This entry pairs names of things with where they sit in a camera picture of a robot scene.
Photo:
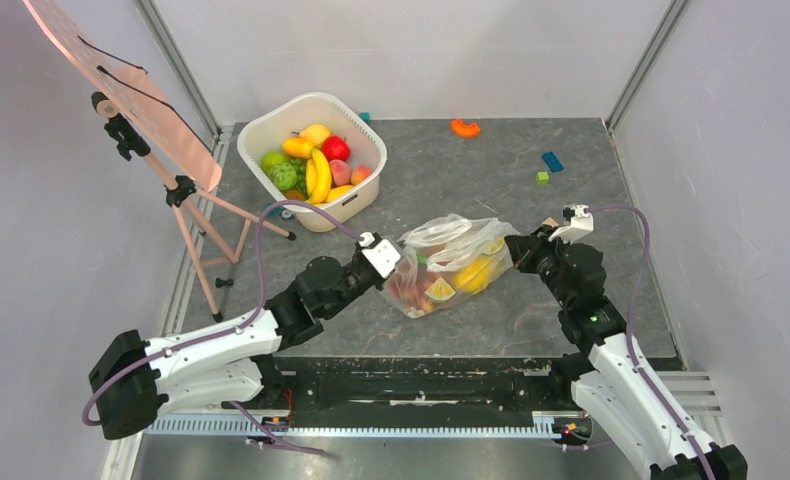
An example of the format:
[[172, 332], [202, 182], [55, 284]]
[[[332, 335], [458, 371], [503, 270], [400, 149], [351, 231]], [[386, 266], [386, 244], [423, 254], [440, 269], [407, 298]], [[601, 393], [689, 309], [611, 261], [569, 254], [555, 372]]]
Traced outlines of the clear plastic bag of fruits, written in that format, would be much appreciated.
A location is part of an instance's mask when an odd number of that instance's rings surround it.
[[381, 294], [409, 318], [449, 309], [479, 294], [513, 267], [505, 239], [519, 231], [495, 217], [448, 214], [404, 233]]

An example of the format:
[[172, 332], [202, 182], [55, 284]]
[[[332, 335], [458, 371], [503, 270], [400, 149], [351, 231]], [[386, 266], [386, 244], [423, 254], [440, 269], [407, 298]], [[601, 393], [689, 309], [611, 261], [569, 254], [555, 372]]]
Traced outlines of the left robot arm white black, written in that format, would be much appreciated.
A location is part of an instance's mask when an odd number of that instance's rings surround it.
[[129, 437], [158, 417], [207, 403], [277, 405], [285, 381], [275, 353], [303, 344], [369, 289], [383, 288], [401, 254], [388, 241], [358, 247], [351, 260], [311, 260], [285, 290], [235, 319], [185, 334], [144, 339], [137, 330], [117, 335], [90, 370], [86, 412], [107, 440]]

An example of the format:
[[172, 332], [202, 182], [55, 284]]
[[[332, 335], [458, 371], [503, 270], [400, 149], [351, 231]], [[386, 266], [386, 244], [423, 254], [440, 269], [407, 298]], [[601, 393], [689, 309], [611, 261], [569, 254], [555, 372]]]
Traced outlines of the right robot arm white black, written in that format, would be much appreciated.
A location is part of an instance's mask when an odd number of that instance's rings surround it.
[[575, 354], [553, 362], [548, 392], [599, 424], [642, 479], [745, 479], [748, 463], [721, 446], [683, 408], [638, 348], [626, 317], [605, 293], [603, 255], [553, 238], [543, 225], [508, 235], [514, 268], [537, 275], [558, 302]]

